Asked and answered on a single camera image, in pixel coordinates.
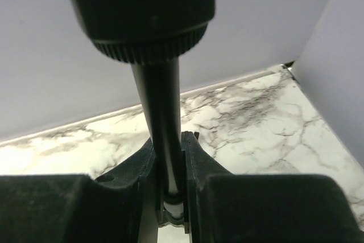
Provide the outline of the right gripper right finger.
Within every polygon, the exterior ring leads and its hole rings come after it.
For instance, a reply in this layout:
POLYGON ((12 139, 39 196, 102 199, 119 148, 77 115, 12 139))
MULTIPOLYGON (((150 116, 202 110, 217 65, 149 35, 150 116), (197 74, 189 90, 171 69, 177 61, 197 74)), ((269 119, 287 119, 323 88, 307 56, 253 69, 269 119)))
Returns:
POLYGON ((341 187, 319 174, 234 175, 181 137, 190 242, 362 242, 341 187))

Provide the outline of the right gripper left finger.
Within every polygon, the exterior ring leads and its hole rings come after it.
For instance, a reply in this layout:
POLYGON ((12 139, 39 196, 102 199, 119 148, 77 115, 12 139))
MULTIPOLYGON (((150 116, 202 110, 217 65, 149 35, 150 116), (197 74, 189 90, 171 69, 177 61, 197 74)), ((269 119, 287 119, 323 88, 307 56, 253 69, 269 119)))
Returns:
POLYGON ((156 242, 152 143, 109 172, 1 177, 2 242, 156 242))

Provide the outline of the black tripod microphone stand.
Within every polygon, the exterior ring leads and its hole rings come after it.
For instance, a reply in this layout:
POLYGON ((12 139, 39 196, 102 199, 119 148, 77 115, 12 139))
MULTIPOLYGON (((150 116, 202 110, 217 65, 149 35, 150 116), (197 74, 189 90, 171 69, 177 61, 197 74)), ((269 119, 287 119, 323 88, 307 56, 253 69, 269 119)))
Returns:
POLYGON ((164 211, 184 221, 179 57, 195 47, 215 0, 71 0, 77 20, 103 55, 131 65, 159 165, 164 211))

